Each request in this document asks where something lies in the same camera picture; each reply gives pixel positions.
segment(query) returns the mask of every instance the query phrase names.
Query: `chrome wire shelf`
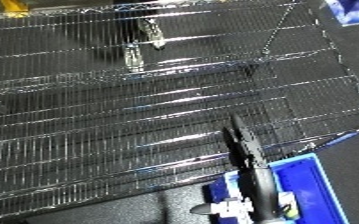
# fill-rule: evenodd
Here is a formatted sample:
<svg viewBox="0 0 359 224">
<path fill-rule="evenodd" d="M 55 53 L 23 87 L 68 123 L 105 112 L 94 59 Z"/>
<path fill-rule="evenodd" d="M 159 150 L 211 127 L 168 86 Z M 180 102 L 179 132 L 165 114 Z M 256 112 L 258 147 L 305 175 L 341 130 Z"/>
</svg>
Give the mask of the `chrome wire shelf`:
<svg viewBox="0 0 359 224">
<path fill-rule="evenodd" d="M 0 219 L 214 178 L 232 169 L 220 132 L 230 113 L 271 161 L 359 127 L 359 81 L 306 2 L 0 15 Z"/>
</svg>

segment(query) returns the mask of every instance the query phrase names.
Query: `blue bin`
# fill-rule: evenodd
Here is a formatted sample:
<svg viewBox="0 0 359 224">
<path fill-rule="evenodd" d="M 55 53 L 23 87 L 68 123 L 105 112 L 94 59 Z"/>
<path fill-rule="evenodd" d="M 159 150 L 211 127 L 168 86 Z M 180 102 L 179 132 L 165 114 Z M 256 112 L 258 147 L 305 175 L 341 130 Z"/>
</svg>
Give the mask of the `blue bin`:
<svg viewBox="0 0 359 224">
<path fill-rule="evenodd" d="M 280 160 L 270 164 L 277 189 L 292 191 L 298 202 L 301 218 L 288 223 L 346 224 L 349 223 L 328 178 L 314 153 Z M 213 201 L 238 194 L 237 172 L 228 172 L 209 185 Z M 239 224 L 236 218 L 221 218 L 221 224 Z"/>
</svg>

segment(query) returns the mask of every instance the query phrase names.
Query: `black surface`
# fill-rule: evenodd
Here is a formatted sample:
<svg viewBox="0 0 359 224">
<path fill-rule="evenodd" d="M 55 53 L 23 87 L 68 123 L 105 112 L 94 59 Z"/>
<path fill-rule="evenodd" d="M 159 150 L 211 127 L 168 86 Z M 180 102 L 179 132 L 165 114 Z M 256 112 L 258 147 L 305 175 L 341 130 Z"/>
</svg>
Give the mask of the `black surface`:
<svg viewBox="0 0 359 224">
<path fill-rule="evenodd" d="M 330 36 L 359 77 L 359 26 L 341 28 L 326 7 L 319 12 Z M 350 223 L 359 223 L 359 136 L 319 154 Z M 208 223 L 188 210 L 203 201 L 202 185 L 45 214 L 30 223 Z M 167 211 L 161 201 L 166 200 Z"/>
</svg>

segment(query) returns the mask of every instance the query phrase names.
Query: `wire shelf frame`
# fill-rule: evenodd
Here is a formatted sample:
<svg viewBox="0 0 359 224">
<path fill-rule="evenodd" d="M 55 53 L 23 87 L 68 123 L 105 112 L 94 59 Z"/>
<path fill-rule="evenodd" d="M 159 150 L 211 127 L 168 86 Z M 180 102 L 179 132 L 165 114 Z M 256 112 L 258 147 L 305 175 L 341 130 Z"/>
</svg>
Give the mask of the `wire shelf frame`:
<svg viewBox="0 0 359 224">
<path fill-rule="evenodd" d="M 213 179 L 230 113 L 270 161 L 359 127 L 359 81 L 305 1 L 0 15 L 0 219 Z"/>
</svg>

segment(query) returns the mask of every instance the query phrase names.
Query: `blue plastic container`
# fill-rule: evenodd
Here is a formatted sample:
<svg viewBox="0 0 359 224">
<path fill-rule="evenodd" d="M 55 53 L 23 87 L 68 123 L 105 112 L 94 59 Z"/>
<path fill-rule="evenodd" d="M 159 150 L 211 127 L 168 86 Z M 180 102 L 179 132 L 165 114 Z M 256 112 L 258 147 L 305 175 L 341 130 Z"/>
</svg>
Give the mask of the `blue plastic container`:
<svg viewBox="0 0 359 224">
<path fill-rule="evenodd" d="M 280 192 L 292 191 L 298 202 L 301 218 L 288 223 L 346 224 L 349 223 L 327 176 L 314 153 L 270 164 Z M 238 194 L 237 172 L 226 173 L 209 185 L 214 202 Z M 236 218 L 221 218 L 221 224 L 238 224 Z"/>
</svg>

